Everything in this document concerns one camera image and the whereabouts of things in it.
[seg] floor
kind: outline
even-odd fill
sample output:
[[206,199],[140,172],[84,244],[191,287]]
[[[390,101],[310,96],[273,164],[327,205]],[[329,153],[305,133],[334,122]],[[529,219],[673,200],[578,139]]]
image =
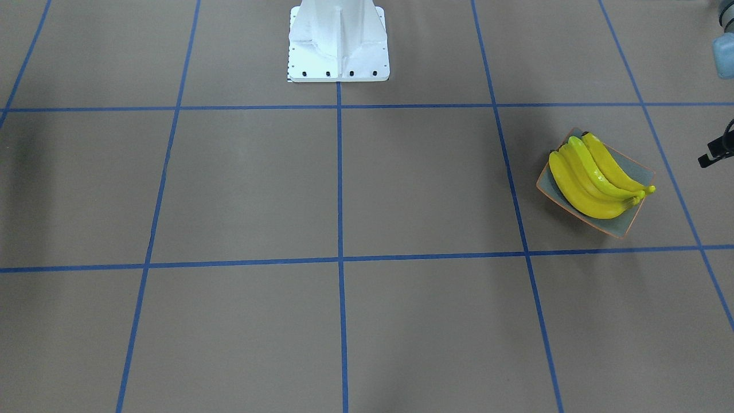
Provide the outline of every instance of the floor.
[[[716,1],[379,0],[343,85],[297,4],[0,1],[0,411],[733,410]],[[574,126],[622,240],[535,187]]]

